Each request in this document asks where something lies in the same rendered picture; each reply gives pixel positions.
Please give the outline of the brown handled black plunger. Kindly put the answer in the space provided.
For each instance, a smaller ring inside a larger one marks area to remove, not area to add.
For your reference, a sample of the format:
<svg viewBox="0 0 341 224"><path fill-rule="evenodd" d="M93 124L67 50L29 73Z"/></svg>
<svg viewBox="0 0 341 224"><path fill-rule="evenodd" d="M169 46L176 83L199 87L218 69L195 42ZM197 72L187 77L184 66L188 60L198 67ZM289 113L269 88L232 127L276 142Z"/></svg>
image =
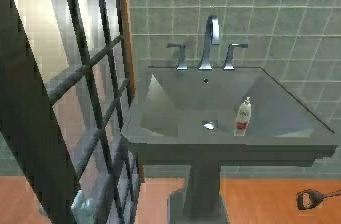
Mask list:
<svg viewBox="0 0 341 224"><path fill-rule="evenodd" d="M296 206L298 210L316 208L324 199L341 196L341 189L330 193L322 193L314 189L305 189L296 194Z"/></svg>

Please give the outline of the silver faucet spout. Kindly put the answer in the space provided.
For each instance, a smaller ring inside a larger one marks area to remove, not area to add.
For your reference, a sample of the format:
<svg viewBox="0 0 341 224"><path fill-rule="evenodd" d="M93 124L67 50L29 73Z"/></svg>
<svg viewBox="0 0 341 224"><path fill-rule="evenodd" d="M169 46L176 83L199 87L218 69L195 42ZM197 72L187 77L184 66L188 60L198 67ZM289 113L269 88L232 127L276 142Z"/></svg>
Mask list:
<svg viewBox="0 0 341 224"><path fill-rule="evenodd" d="M211 70L210 51L212 45L218 45L220 39L219 19L210 15L205 26L203 41L203 53L199 64L199 70Z"/></svg>

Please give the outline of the grey pedestal sink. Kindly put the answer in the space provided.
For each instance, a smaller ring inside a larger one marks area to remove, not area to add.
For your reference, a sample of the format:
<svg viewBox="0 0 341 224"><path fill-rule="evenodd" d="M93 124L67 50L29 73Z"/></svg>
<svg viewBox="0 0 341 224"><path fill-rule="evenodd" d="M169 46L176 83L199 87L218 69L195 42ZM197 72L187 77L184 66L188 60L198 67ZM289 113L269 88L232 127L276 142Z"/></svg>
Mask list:
<svg viewBox="0 0 341 224"><path fill-rule="evenodd" d="M184 187L168 198L165 224L229 224L223 166L309 167L338 146L336 133L260 67L149 67L136 87L122 131L129 150L142 165L190 168ZM247 97L250 122L244 136L235 136Z"/></svg>

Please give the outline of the dark framed glass window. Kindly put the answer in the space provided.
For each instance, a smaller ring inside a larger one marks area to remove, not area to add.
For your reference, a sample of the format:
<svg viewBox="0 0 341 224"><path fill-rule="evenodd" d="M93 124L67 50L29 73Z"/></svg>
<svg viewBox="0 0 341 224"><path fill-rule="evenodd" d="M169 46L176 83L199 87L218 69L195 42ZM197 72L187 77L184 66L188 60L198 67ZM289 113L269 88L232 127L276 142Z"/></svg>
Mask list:
<svg viewBox="0 0 341 224"><path fill-rule="evenodd" d="M0 0L0 135L49 224L134 224L121 0Z"/></svg>

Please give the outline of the white red soap bottle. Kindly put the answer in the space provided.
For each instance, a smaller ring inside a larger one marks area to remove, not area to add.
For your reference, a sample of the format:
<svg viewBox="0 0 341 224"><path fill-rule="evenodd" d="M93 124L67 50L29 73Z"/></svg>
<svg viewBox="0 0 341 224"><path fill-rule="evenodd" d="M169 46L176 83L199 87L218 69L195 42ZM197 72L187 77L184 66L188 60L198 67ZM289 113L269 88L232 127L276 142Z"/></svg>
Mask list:
<svg viewBox="0 0 341 224"><path fill-rule="evenodd" d="M250 97L247 97L244 102L239 106L237 115L235 118L235 136L244 136L247 127L250 122L252 112L252 105L250 102Z"/></svg>

